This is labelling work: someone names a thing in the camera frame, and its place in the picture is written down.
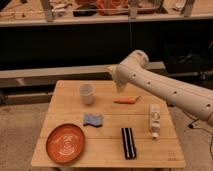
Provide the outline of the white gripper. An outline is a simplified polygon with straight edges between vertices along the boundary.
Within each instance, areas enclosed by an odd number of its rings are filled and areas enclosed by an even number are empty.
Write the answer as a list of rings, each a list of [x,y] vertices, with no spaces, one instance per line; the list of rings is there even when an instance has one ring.
[[[117,66],[116,65],[111,65],[107,68],[109,74],[111,75],[114,83],[115,83],[115,86],[116,86],[116,89],[117,89],[117,92],[118,93],[121,93],[126,85],[127,85],[127,82],[122,78],[122,76],[117,72]]]

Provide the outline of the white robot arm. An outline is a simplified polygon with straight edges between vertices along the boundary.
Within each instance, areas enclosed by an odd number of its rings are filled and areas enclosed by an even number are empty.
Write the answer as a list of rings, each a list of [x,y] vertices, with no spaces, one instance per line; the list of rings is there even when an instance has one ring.
[[[147,54],[134,50],[119,64],[111,65],[108,72],[118,92],[128,83],[183,109],[213,127],[213,90],[178,81],[146,69]]]

